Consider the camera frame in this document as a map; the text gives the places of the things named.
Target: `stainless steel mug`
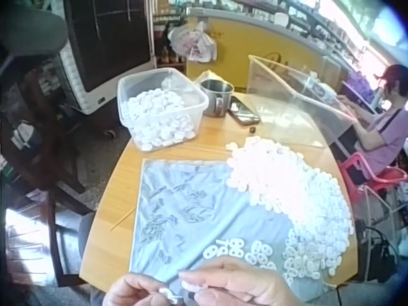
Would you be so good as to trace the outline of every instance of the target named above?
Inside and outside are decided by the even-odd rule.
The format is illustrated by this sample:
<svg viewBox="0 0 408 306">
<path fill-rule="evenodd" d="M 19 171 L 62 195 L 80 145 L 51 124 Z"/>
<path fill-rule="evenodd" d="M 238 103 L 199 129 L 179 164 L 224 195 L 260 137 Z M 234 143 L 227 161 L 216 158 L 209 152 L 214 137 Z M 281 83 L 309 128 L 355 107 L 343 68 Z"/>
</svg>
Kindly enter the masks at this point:
<svg viewBox="0 0 408 306">
<path fill-rule="evenodd" d="M 200 84 L 201 90 L 208 96 L 208 107 L 204 115 L 209 117 L 225 117 L 231 104 L 234 87 L 227 82 L 208 79 Z"/>
</svg>

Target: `floor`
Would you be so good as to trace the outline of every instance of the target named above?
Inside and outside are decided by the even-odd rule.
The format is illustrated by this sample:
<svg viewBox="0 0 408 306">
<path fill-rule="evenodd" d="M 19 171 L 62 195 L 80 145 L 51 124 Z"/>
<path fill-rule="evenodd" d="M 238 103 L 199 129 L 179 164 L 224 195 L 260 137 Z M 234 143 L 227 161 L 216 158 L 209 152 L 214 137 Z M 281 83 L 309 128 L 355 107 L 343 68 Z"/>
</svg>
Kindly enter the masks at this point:
<svg viewBox="0 0 408 306">
<path fill-rule="evenodd" d="M 97 208 L 110 174 L 129 140 L 125 129 L 117 133 L 114 140 L 95 137 L 86 129 L 75 132 L 75 142 L 80 150 L 78 169 L 80 181 L 85 184 L 86 192 L 78 199 L 86 205 Z M 373 214 L 381 214 L 381 206 L 373 205 Z M 367 212 L 356 212 L 364 215 Z M 65 271 L 75 273 L 80 268 L 80 255 L 77 247 L 77 228 L 80 217 L 74 213 L 59 208 L 57 223 L 61 226 L 62 235 L 59 237 L 60 252 L 66 260 Z M 382 230 L 389 235 L 389 226 Z M 394 275 L 386 284 L 350 284 L 340 289 L 343 305 L 381 305 L 390 296 L 393 288 L 402 279 L 401 274 Z M 330 290 L 318 299 L 311 301 L 314 305 L 338 305 L 337 294 Z M 89 305 L 89 285 L 78 288 L 31 288 L 28 305 Z"/>
</svg>

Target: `button pile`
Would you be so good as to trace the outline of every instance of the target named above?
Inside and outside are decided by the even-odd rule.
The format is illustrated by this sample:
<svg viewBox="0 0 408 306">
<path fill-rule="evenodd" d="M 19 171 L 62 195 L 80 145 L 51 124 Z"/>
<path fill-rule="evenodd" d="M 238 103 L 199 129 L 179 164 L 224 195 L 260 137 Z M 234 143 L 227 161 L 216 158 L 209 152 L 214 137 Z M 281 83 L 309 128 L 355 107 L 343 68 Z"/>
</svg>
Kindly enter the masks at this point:
<svg viewBox="0 0 408 306">
<path fill-rule="evenodd" d="M 273 249 L 268 244 L 263 244 L 256 240 L 251 245 L 251 251 L 245 253 L 245 242 L 241 238 L 232 238 L 229 240 L 216 240 L 215 244 L 207 247 L 203 252 L 205 259 L 211 259 L 215 256 L 233 256 L 237 258 L 244 258 L 244 260 L 252 265 L 258 265 L 260 268 L 267 270 L 276 270 L 276 265 L 269 260 L 269 256 L 273 254 Z"/>
<path fill-rule="evenodd" d="M 226 147 L 232 151 L 232 167 L 226 184 L 240 192 L 248 190 L 250 205 L 284 213 L 293 223 L 288 233 L 284 277 L 320 279 L 320 269 L 333 276 L 342 253 L 354 234 L 351 213 L 336 178 L 305 163 L 280 143 L 248 137 L 245 145 Z"/>
<path fill-rule="evenodd" d="M 142 151 L 181 143 L 196 136 L 190 115 L 183 111 L 183 99 L 173 91 L 155 89 L 144 91 L 127 102 L 128 115 L 136 125 L 129 128 Z M 137 124 L 138 119 L 175 112 L 173 115 Z"/>
</svg>

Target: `clear plastic box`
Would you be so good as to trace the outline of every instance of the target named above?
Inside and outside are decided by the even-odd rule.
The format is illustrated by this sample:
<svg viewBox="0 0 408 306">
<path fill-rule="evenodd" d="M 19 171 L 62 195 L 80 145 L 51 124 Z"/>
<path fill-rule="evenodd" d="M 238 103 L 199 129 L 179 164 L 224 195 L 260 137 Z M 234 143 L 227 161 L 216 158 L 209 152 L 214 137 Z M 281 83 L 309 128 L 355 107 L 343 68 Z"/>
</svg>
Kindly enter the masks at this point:
<svg viewBox="0 0 408 306">
<path fill-rule="evenodd" d="M 175 92 L 184 101 L 183 108 L 163 111 L 155 115 L 141 115 L 137 119 L 132 119 L 128 107 L 129 99 L 137 97 L 142 92 L 154 89 Z M 129 129 L 136 146 L 140 150 L 150 151 L 194 138 L 198 134 L 203 111 L 208 106 L 208 97 L 178 70 L 160 68 L 121 78 L 117 88 L 117 103 L 120 122 Z M 160 129 L 181 120 L 180 118 L 189 120 L 189 126 L 192 126 L 191 129 L 194 133 L 189 133 L 188 137 L 186 136 L 183 139 L 173 138 L 173 141 L 164 141 L 161 138 Z M 149 139 L 155 139 L 154 144 L 151 143 L 152 148 L 146 145 L 146 133 L 149 133 Z"/>
<path fill-rule="evenodd" d="M 246 102 L 277 142 L 327 147 L 353 124 L 354 117 L 328 85 L 305 73 L 249 55 Z"/>
</svg>

